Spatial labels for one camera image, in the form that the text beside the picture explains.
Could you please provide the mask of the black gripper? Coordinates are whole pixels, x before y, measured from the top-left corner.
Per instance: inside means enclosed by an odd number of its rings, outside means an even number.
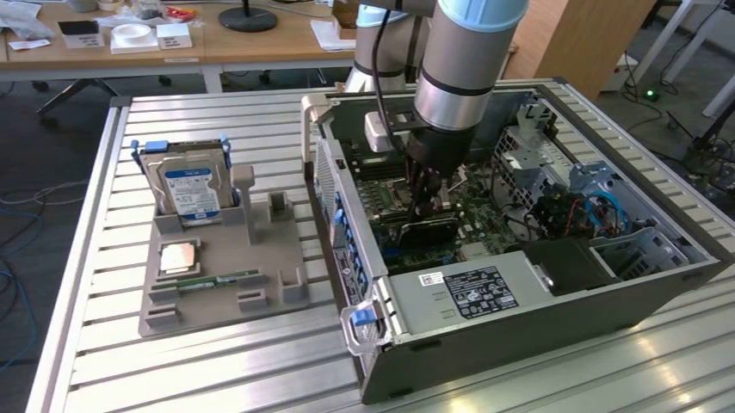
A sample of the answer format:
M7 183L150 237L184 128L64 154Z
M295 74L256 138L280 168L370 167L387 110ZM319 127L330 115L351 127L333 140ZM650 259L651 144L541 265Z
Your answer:
M415 129L409 136L407 155L422 168L454 172L463 164L475 138L475 129L461 131L437 127Z

